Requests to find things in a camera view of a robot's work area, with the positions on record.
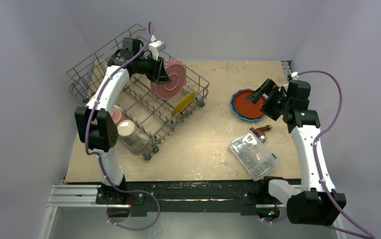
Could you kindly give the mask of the yellow black saucer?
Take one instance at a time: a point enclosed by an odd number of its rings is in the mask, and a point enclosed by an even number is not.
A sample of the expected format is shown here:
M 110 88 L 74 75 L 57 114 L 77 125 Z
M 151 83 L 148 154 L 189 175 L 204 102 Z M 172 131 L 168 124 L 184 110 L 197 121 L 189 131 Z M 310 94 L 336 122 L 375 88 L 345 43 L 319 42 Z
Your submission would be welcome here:
M 174 109 L 172 110 L 171 112 L 171 116 L 175 116 L 177 115 L 178 113 L 182 112 L 183 110 L 185 110 L 186 108 L 188 108 L 193 99 L 195 98 L 195 93 L 194 92 L 190 92 L 189 94 L 187 94 L 175 107 Z

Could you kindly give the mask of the pink mug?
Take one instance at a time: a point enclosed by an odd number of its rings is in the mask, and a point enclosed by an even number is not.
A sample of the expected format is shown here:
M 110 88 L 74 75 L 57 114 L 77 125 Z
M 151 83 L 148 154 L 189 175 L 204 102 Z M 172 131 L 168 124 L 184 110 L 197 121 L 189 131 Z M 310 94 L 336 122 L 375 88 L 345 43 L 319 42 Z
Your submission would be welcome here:
M 124 110 L 117 105 L 113 106 L 111 117 L 116 126 L 119 125 L 122 121 L 126 120 Z

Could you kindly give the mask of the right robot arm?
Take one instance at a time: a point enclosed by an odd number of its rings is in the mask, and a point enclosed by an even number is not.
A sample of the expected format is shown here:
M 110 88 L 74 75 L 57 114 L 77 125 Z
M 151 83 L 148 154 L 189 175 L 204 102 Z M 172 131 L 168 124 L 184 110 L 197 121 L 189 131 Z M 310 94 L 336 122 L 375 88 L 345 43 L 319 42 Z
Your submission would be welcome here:
M 246 97 L 256 104 L 265 101 L 259 110 L 272 120 L 282 117 L 294 142 L 301 171 L 301 187 L 294 188 L 286 180 L 268 177 L 268 184 L 259 188 L 259 197 L 266 203 L 278 199 L 286 209 L 292 224 L 331 226 L 346 205 L 343 193 L 336 192 L 320 143 L 320 120 L 315 110 L 310 110 L 311 86 L 299 80 L 278 86 L 267 79 Z

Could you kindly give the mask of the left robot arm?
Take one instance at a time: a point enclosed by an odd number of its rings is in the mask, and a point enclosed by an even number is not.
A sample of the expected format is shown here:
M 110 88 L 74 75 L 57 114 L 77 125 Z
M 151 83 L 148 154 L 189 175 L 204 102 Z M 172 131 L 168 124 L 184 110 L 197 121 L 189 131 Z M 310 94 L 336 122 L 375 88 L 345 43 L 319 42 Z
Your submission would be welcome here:
M 164 48 L 165 43 L 153 36 L 147 42 L 124 38 L 121 48 L 107 59 L 106 73 L 96 93 L 74 113 L 85 153 L 96 157 L 103 175 L 102 183 L 111 186 L 108 197 L 116 204 L 123 203 L 129 191 L 114 150 L 118 139 L 111 116 L 114 104 L 134 74 L 146 75 L 154 82 L 169 81 L 164 59 L 159 56 Z

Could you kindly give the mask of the brown copper tool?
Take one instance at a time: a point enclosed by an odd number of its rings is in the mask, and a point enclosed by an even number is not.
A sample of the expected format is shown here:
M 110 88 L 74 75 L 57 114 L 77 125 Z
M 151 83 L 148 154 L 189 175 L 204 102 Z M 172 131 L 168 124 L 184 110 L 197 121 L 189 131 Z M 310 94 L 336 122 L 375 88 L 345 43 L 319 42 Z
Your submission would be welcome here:
M 250 131 L 252 131 L 261 140 L 261 142 L 265 142 L 267 139 L 265 132 L 271 129 L 272 129 L 271 125 L 266 125 L 266 126 L 258 127 L 258 128 L 251 127 Z

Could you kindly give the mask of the clear plastic screw box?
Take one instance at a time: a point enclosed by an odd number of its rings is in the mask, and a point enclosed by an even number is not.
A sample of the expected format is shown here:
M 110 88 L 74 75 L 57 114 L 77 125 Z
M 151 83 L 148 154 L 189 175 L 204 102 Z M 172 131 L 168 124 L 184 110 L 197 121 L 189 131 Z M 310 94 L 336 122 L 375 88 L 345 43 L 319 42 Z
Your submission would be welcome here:
M 279 165 L 276 156 L 250 130 L 232 140 L 228 149 L 255 182 Z

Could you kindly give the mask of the black base frame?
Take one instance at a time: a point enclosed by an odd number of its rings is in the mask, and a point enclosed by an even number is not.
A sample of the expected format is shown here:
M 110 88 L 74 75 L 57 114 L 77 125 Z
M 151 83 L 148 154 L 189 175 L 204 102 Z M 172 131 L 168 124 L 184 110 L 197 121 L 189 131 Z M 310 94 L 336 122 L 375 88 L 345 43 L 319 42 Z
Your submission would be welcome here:
M 125 182 L 128 193 L 111 186 L 97 186 L 97 205 L 106 205 L 111 216 L 124 209 L 132 217 L 148 213 L 239 213 L 276 219 L 280 202 L 266 192 L 260 180 L 142 181 Z

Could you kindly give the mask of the aluminium rail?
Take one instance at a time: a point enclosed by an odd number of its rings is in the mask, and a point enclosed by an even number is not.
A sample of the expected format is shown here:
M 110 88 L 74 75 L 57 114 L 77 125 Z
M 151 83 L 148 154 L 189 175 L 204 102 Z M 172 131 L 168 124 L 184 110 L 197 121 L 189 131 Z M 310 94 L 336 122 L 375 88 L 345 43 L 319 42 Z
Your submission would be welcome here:
M 48 207 L 93 207 L 97 198 L 96 185 L 54 185 Z

